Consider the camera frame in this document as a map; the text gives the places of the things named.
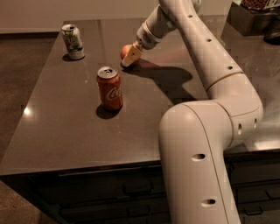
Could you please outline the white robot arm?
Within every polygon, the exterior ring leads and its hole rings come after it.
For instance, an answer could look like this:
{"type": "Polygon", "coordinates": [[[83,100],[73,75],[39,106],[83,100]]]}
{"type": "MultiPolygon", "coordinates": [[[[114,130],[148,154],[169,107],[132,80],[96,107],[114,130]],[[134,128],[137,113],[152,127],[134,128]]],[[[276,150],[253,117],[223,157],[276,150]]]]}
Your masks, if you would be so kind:
{"type": "Polygon", "coordinates": [[[205,101],[173,106],[163,115],[158,145],[172,224],[241,224],[224,150],[247,140],[263,105],[247,75],[199,18],[200,0],[158,0],[122,60],[138,60],[179,30],[207,93],[205,101]]]}

